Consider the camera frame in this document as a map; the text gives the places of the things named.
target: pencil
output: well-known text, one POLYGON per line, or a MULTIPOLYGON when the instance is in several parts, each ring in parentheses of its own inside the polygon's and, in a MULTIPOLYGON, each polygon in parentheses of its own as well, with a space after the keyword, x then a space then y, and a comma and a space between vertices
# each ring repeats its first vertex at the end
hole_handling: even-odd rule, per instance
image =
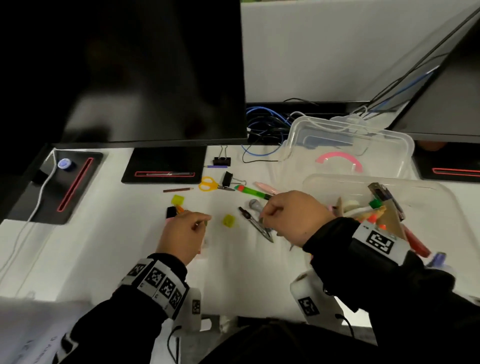
POLYGON ((178 191, 189 191, 189 190, 193 190, 193 187, 174 188, 173 190, 163 190, 163 192, 178 192, 178 191))

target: black sleeve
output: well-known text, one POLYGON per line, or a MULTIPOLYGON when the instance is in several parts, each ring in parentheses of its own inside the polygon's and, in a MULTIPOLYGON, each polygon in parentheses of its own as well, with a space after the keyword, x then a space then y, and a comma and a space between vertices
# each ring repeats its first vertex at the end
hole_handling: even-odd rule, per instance
MULTIPOLYGON (((187 268, 176 257, 156 253, 149 258, 161 261, 185 281, 187 268)), ((150 297, 134 286, 120 286, 109 300, 94 307, 65 334, 53 364, 59 360, 62 364, 148 364, 166 318, 150 297)))
POLYGON ((452 292, 455 278, 426 268, 412 251, 397 265, 352 239, 359 225, 352 218, 336 218, 303 250, 313 255, 312 266, 328 293, 352 311, 369 313, 379 347, 398 352, 475 345, 480 307, 452 292))

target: green highlighter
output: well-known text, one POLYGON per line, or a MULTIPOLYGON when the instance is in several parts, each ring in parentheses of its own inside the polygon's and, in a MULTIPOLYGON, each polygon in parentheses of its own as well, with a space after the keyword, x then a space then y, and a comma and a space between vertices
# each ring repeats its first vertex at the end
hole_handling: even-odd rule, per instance
POLYGON ((244 194, 252 194, 252 195, 257 196, 259 198, 263 198, 265 200, 269 200, 270 198, 272 198, 271 194, 264 194, 263 192, 245 187, 243 184, 239 184, 238 186, 235 186, 234 188, 237 191, 243 192, 244 194))

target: scissors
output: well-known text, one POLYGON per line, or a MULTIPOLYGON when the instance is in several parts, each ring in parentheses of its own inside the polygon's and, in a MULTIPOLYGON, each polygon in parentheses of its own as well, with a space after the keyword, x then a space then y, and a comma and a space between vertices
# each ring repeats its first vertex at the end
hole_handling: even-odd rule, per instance
POLYGON ((234 191, 233 188, 220 186, 217 182, 215 182, 215 180, 212 177, 207 177, 207 176, 202 178, 202 182, 200 182, 200 184, 198 185, 198 188, 200 188, 200 190, 204 192, 213 191, 216 189, 234 191))

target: blue pen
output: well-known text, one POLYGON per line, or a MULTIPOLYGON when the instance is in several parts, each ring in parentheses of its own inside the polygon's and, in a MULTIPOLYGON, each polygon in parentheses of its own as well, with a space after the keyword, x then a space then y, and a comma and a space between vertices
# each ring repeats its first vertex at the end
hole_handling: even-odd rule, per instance
POLYGON ((439 268, 442 265, 444 265, 446 258, 447 258, 446 253, 438 252, 437 254, 435 254, 432 261, 427 264, 427 267, 429 267, 429 268, 439 268))

